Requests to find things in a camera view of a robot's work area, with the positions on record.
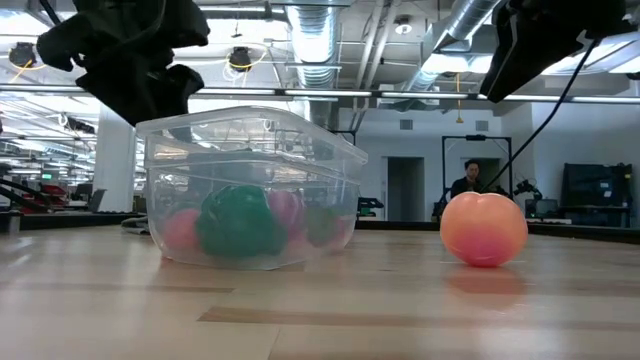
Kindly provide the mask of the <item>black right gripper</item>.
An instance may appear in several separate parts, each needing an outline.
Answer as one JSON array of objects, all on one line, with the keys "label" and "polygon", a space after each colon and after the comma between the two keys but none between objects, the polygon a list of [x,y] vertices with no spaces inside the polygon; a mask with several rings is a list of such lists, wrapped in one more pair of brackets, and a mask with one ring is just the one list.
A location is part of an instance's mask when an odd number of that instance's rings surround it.
[{"label": "black right gripper", "polygon": [[578,37],[630,32],[626,0],[503,0],[494,13],[498,46],[480,93],[498,103],[580,50]]}]

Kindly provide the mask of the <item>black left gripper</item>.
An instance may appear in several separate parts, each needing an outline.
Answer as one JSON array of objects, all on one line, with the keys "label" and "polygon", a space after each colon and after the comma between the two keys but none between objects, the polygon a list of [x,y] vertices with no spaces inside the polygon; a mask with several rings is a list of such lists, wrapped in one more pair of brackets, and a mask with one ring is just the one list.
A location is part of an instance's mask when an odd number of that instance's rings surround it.
[{"label": "black left gripper", "polygon": [[193,0],[72,2],[76,13],[38,36],[36,49],[46,65],[63,71],[89,69],[76,85],[132,126],[189,113],[190,96],[204,87],[192,68],[178,64],[162,72],[153,85],[153,101],[146,74],[135,65],[97,66],[128,56],[167,57],[176,48],[207,45],[210,28]]}]

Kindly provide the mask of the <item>red toy strawberry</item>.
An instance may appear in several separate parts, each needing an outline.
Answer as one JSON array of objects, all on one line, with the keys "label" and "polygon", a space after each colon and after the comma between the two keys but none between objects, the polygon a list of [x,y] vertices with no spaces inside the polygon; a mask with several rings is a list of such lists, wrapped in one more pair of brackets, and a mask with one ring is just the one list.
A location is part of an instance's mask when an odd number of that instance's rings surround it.
[{"label": "red toy strawberry", "polygon": [[194,208],[178,210],[163,224],[162,237],[169,250],[193,251],[199,247],[196,221],[200,212]]}]

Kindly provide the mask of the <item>dark green toy bell pepper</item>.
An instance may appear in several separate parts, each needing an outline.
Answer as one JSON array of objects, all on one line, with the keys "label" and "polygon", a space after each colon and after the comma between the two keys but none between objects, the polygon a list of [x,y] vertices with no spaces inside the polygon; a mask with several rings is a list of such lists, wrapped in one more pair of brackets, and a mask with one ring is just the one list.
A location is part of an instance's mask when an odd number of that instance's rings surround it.
[{"label": "dark green toy bell pepper", "polygon": [[211,256],[279,255],[288,234],[272,214],[261,187],[229,185],[211,192],[195,222],[200,247]]}]

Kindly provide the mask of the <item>white building pillar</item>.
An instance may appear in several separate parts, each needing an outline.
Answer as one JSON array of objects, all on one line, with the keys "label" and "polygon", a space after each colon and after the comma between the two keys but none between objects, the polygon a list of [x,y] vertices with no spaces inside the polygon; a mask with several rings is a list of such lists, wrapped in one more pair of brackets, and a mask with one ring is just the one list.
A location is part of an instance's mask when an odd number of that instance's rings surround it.
[{"label": "white building pillar", "polygon": [[99,210],[130,212],[136,167],[134,128],[102,104],[99,112],[93,187],[105,193]]}]

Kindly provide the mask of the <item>blue-grey folded cloth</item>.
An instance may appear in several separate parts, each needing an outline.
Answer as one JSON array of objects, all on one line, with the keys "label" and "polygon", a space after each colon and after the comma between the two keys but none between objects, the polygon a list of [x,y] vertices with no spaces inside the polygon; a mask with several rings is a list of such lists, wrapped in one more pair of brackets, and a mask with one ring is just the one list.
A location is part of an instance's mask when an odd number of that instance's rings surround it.
[{"label": "blue-grey folded cloth", "polygon": [[148,217],[135,217],[128,218],[121,222],[121,229],[127,233],[137,234],[137,235],[149,235],[149,223]]}]

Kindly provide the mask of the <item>person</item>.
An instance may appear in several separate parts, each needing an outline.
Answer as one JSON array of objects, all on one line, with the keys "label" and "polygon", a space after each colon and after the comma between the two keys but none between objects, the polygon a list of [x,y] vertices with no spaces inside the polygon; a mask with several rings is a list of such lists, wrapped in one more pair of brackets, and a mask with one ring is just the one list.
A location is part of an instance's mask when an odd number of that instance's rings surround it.
[{"label": "person", "polygon": [[470,159],[465,162],[465,175],[455,180],[451,186],[450,196],[456,196],[465,192],[480,193],[483,185],[479,180],[480,164],[476,159]]}]

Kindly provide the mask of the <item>grey background monitor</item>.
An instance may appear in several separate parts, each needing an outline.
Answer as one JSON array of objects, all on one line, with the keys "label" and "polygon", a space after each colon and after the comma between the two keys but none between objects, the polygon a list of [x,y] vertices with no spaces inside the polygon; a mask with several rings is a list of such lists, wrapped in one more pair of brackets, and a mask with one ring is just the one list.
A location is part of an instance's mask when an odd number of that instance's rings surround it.
[{"label": "grey background monitor", "polygon": [[557,218],[558,201],[555,199],[527,199],[525,201],[525,217],[528,219]]}]

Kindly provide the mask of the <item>black equipment cabinet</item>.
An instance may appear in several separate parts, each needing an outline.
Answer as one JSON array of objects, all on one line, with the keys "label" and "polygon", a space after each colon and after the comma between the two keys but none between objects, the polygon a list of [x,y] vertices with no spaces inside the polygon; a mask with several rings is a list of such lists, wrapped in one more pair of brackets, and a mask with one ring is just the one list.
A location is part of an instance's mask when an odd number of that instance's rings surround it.
[{"label": "black equipment cabinet", "polygon": [[633,167],[565,163],[560,210],[576,225],[631,226]]}]

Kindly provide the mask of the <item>pink orange toy peach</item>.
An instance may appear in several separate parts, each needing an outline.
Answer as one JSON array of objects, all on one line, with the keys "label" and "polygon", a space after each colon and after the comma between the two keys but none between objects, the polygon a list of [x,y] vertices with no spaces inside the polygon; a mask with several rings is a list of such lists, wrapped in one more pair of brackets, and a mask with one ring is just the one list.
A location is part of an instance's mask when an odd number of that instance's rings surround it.
[{"label": "pink orange toy peach", "polygon": [[518,256],[527,243],[528,226],[520,207],[508,197],[465,192],[444,208],[440,238],[462,262],[493,268]]}]

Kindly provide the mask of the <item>long overhead light bar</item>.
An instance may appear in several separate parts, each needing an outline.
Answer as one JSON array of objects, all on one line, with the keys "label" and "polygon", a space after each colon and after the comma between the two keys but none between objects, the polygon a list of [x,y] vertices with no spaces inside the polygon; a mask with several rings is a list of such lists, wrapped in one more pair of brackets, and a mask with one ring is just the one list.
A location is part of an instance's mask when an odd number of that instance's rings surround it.
[{"label": "long overhead light bar", "polygon": [[[81,95],[86,91],[71,85],[37,85],[0,83],[0,91],[27,92],[44,94]],[[206,87],[194,94],[197,98],[225,97],[303,97],[309,99],[324,98],[374,98],[393,100],[460,100],[488,101],[482,94],[458,92],[397,92],[366,90],[321,90],[321,89],[267,89],[267,88],[219,88]],[[640,105],[640,96],[569,96],[564,97],[566,103],[604,104],[604,105]]]}]

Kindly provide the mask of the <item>black background device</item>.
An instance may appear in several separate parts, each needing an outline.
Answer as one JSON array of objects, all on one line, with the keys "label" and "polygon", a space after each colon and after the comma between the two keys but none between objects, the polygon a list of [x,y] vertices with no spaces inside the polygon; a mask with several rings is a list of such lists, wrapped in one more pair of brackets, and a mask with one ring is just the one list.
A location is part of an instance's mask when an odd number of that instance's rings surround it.
[{"label": "black background device", "polygon": [[366,221],[382,221],[384,219],[385,205],[376,198],[359,197],[357,218]]}]

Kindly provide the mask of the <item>silver smooth ceiling duct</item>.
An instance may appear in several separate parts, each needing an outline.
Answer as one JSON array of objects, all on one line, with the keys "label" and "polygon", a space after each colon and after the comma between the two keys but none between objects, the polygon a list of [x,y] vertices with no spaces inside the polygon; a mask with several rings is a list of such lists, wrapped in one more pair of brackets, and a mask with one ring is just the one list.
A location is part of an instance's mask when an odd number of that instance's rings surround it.
[{"label": "silver smooth ceiling duct", "polygon": [[473,36],[492,15],[501,0],[456,0],[452,11],[444,20],[431,24],[423,37],[421,55],[423,62],[416,73],[405,83],[405,92],[429,90],[437,78],[446,72],[465,72],[464,58],[443,54],[453,45],[461,46],[458,53],[471,50]]}]

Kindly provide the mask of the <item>black rectangular frame stand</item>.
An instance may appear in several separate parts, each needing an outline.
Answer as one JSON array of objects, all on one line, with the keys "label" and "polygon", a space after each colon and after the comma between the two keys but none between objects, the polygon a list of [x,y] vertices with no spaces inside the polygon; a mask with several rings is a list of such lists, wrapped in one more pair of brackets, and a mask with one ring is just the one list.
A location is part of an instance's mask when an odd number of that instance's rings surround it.
[{"label": "black rectangular frame stand", "polygon": [[513,165],[512,165],[512,157],[514,155],[512,138],[504,137],[504,136],[486,136],[482,134],[470,134],[470,135],[443,135],[441,137],[441,175],[442,175],[442,195],[440,197],[440,202],[447,199],[447,194],[450,191],[448,187],[449,182],[447,181],[447,165],[446,165],[446,157],[449,150],[452,147],[447,146],[447,141],[449,139],[458,141],[467,141],[467,142],[484,142],[491,140],[496,146],[502,149],[507,154],[507,161],[503,165],[503,167],[496,173],[494,178],[490,180],[484,187],[484,190],[491,189],[493,184],[497,182],[497,180],[505,173],[508,174],[508,192],[503,192],[503,195],[506,195],[508,198],[513,199],[514,194],[514,184],[513,184]]}]

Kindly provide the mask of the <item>silver corrugated ceiling duct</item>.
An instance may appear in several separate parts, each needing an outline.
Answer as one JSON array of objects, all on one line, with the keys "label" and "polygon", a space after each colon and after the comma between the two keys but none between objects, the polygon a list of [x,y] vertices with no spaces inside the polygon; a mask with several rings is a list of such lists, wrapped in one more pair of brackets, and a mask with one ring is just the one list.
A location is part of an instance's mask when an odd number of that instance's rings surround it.
[{"label": "silver corrugated ceiling duct", "polygon": [[331,88],[336,72],[331,64],[336,60],[339,10],[323,6],[288,6],[286,14],[291,24],[291,46],[298,81],[303,88]]}]

